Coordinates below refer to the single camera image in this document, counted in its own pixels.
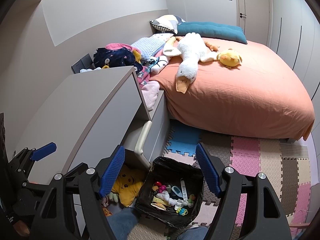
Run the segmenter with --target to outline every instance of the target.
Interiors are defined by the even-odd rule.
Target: yellow chick plush toy
[[[130,170],[126,165],[122,165],[111,192],[118,193],[120,202],[128,207],[132,204],[134,198],[138,196],[139,190],[143,185],[144,176],[144,171]]]
[[[217,59],[227,68],[232,68],[242,62],[242,58],[238,52],[233,49],[227,49],[218,54]]]

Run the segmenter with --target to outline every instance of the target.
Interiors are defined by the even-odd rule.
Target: white duck plush toy
[[[175,52],[174,56],[181,56],[182,62],[179,65],[176,76],[176,90],[183,94],[186,93],[188,86],[192,84],[197,76],[198,61],[207,62],[216,59],[217,53],[212,51],[207,54],[207,47],[198,33],[187,33],[182,38],[177,47],[170,50]]]

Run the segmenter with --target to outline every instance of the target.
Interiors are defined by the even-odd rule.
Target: jeans
[[[107,217],[109,225],[117,240],[126,240],[136,225],[140,214],[134,208],[124,208],[121,212]],[[177,240],[203,240],[208,229],[206,227],[190,228],[179,235]]]

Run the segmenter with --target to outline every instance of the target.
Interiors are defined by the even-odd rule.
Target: orange bedspread
[[[238,51],[243,62],[237,69],[220,62],[199,62],[196,80],[185,94],[175,89],[181,57],[173,57],[158,75],[151,76],[165,90],[168,109],[177,120],[224,134],[307,139],[315,118],[312,102],[299,78],[276,53],[251,41],[245,45],[204,40],[220,46],[219,51]]]

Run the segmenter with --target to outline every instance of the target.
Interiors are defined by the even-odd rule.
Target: metal screw
[[[235,170],[234,170],[233,168],[231,168],[231,167],[226,167],[226,168],[225,168],[225,171],[226,171],[227,173],[233,173]]]
[[[54,176],[54,179],[55,180],[59,180],[59,179],[61,179],[62,178],[62,175],[60,174],[60,173],[58,173],[58,174],[56,174],[55,176]]]
[[[95,169],[94,168],[89,168],[87,169],[87,174],[94,174],[95,173]]]
[[[260,179],[265,179],[267,176],[266,176],[264,173],[260,172],[260,173],[258,174],[258,177],[259,177]]]

